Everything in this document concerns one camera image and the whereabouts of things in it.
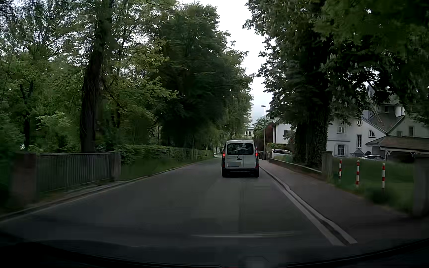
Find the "street lamp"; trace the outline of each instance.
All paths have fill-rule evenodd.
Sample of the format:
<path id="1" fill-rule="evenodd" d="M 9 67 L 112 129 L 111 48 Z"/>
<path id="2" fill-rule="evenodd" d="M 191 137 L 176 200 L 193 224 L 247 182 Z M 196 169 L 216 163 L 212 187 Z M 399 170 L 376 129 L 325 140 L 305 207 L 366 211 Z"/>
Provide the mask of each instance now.
<path id="1" fill-rule="evenodd" d="M 263 143 L 263 160 L 266 160 L 266 106 L 265 105 L 261 105 L 261 107 L 264 107 L 264 122 L 263 122 L 263 126 L 264 126 L 264 143 Z"/>

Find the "overcast sky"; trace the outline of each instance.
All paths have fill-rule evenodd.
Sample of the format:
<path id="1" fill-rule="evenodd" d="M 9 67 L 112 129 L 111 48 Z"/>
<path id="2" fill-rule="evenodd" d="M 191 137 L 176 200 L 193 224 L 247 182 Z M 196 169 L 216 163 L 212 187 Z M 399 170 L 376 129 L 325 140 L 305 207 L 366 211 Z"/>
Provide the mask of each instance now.
<path id="1" fill-rule="evenodd" d="M 184 4 L 194 2 L 193 0 L 179 1 Z M 236 41 L 236 50 L 249 52 L 243 64 L 246 73 L 257 72 L 261 64 L 265 62 L 264 58 L 257 56 L 260 51 L 264 50 L 264 38 L 256 35 L 254 30 L 243 29 L 244 22 L 251 17 L 251 12 L 245 6 L 247 0 L 198 0 L 198 2 L 217 7 L 220 17 L 219 30 L 228 31 L 231 34 L 228 41 Z M 271 93 L 263 92 L 263 81 L 263 78 L 254 78 L 251 84 L 251 95 L 253 95 L 251 117 L 253 123 L 258 117 L 264 116 L 264 108 L 261 105 L 266 105 L 266 110 L 268 110 L 271 101 Z"/>

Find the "license plate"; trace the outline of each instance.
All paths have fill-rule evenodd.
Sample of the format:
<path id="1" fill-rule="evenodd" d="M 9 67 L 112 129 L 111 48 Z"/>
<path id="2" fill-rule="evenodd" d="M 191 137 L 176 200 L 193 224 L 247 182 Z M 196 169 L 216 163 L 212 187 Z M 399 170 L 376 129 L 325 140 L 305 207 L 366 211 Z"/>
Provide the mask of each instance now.
<path id="1" fill-rule="evenodd" d="M 241 162 L 228 162 L 228 167 L 239 167 Z"/>

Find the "stone pillar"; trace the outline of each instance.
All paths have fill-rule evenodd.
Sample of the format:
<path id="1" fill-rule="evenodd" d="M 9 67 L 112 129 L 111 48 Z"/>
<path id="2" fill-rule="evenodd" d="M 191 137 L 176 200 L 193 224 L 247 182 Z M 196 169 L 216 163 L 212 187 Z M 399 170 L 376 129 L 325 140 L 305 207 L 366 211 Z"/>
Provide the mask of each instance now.
<path id="1" fill-rule="evenodd" d="M 122 160 L 119 152 L 113 152 L 110 156 L 110 180 L 116 181 L 122 172 Z"/>
<path id="2" fill-rule="evenodd" d="M 322 177 L 326 182 L 332 178 L 332 151 L 321 151 L 322 153 Z"/>
<path id="3" fill-rule="evenodd" d="M 413 174 L 413 215 L 423 216 L 429 210 L 429 157 L 415 156 Z"/>
<path id="4" fill-rule="evenodd" d="M 35 153 L 18 153 L 9 182 L 8 206 L 22 208 L 37 201 L 37 155 Z"/>

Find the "parked car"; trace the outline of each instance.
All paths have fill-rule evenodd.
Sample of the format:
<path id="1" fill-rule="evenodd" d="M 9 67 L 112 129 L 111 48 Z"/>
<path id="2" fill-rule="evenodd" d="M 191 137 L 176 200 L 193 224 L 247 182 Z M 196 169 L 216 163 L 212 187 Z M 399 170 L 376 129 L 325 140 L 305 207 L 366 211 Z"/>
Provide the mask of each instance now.
<path id="1" fill-rule="evenodd" d="M 226 141 L 221 163 L 223 177 L 231 173 L 252 173 L 259 177 L 259 157 L 252 140 Z"/>
<path id="2" fill-rule="evenodd" d="M 274 158 L 274 156 L 277 155 L 292 155 L 292 152 L 288 150 L 282 150 L 282 149 L 272 149 L 271 157 Z"/>
<path id="3" fill-rule="evenodd" d="M 367 155 L 367 156 L 361 157 L 361 159 L 385 160 L 385 158 L 381 155 Z"/>

